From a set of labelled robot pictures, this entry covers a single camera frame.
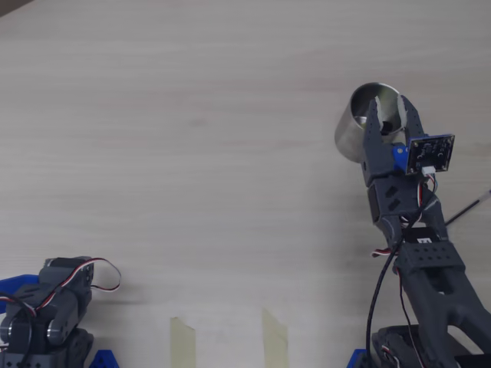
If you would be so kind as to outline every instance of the robotic arm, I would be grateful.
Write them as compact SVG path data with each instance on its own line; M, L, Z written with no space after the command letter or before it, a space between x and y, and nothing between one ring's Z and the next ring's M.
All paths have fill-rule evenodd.
M25 284L15 296L31 306L44 307L28 319L17 304L7 306L0 337L8 348L0 353L0 367L21 365L28 355L31 368L82 368L94 337L77 328L92 299L94 265L79 266L89 257L48 259L39 272L39 284ZM60 285L72 277L66 286Z
M428 175L448 170L454 136L425 135L412 103L399 95L397 104L405 144L384 135L387 122L380 121L384 108L373 96L367 103L357 161L368 187L372 221L384 234L388 249L397 247L393 270L419 325L379 330L372 335L374 349L382 367L490 367L491 314L448 238L439 199L424 184ZM418 214L423 227L414 228L407 219ZM447 333L448 326L460 328L484 354L470 355ZM366 359L361 357L355 366L365 368Z

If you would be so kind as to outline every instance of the tape strip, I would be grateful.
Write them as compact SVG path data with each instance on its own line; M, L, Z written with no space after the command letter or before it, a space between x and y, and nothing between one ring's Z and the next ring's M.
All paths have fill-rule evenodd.
M288 328L262 310L265 368L288 368Z
M170 366L196 368L196 331L177 317L170 319Z

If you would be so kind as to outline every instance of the metal cup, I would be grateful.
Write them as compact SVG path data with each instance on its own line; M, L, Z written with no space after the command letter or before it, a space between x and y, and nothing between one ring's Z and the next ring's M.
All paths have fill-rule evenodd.
M382 83L368 83L357 88L351 95L334 134L338 151L356 163L362 160L368 105L375 97L378 97L378 116L384 140L394 140L397 132L404 128L397 104L400 94L395 88Z

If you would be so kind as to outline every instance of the blue plastic mount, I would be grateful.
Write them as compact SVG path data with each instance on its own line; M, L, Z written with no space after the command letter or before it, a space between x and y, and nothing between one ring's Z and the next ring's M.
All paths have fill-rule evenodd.
M356 349L351 356L350 363L348 363L347 368L354 368L354 364L357 362L358 357L361 354L365 354L367 351L365 349Z
M99 350L89 368L120 368L111 350Z
M36 274L23 274L14 278L6 278L5 280L0 280L0 291L7 294L15 294L23 284L37 284L38 282L39 277ZM6 307L4 301L0 302L0 314L5 313Z
M392 149L392 154L394 155L394 170L406 172L409 149L404 144L398 144Z

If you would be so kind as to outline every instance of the wooden table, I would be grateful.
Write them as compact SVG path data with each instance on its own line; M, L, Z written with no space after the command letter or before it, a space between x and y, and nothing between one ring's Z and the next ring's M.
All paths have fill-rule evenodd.
M0 19L0 276L109 258L83 327L120 365L264 365L261 311L291 368L344 367L382 266L360 168L334 129L382 81L455 133L446 216L491 186L486 0L36 0ZM491 307L491 205L450 230ZM110 270L98 268L101 282ZM402 324L387 278L374 329Z

